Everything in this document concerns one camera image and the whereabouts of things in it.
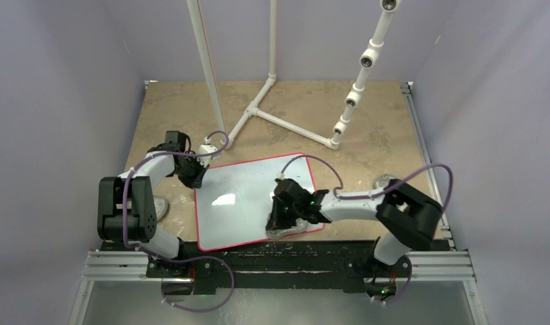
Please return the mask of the pink framed whiteboard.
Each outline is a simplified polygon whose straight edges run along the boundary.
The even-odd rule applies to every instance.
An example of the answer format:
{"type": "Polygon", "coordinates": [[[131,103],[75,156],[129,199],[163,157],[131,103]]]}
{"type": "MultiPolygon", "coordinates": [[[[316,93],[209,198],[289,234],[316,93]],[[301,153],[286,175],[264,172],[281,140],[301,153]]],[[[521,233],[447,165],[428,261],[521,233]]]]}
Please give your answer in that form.
{"type": "Polygon", "coordinates": [[[275,178],[301,153],[211,167],[195,190],[198,248],[217,251],[268,240],[275,178]]]}

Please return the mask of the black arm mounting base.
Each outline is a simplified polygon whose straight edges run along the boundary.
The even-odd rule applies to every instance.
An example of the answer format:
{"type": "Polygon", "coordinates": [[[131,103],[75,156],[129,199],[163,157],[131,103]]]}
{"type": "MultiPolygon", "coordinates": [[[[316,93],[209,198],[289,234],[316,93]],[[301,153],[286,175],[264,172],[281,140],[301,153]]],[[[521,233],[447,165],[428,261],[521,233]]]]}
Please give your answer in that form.
{"type": "Polygon", "coordinates": [[[410,256],[394,265],[373,259],[374,240],[261,242],[203,252],[183,245],[185,263],[139,253],[144,279],[182,284],[172,295],[213,295],[220,289],[314,289],[393,295],[416,268],[410,256]]]}

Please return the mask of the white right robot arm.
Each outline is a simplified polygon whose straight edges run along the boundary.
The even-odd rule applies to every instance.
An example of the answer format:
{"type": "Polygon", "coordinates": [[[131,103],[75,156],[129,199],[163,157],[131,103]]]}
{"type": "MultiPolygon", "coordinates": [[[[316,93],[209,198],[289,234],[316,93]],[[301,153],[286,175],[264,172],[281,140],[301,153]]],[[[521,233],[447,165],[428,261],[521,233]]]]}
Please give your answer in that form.
{"type": "Polygon", "coordinates": [[[393,179],[388,187],[345,195],[309,192],[293,179],[278,179],[265,226],[269,238],[302,232],[308,224],[344,220],[378,221],[388,231],[367,258],[378,276],[390,271],[409,251],[428,251],[444,207],[409,184],[393,179]]]}

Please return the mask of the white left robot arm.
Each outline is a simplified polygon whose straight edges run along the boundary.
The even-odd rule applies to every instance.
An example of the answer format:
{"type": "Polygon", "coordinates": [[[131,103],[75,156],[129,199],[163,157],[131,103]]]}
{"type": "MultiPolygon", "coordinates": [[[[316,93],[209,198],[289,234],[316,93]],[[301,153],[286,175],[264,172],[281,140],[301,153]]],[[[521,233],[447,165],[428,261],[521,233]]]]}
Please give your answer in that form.
{"type": "Polygon", "coordinates": [[[200,188],[210,161],[218,155],[217,147],[210,142],[192,150],[187,134],[166,132],[164,141],[150,148],[134,167],[118,176],[100,180],[99,237],[164,259],[163,268],[171,276],[186,274],[189,258],[182,253],[183,242],[158,225],[153,190],[164,178],[172,176],[178,177],[186,188],[200,188]]]}

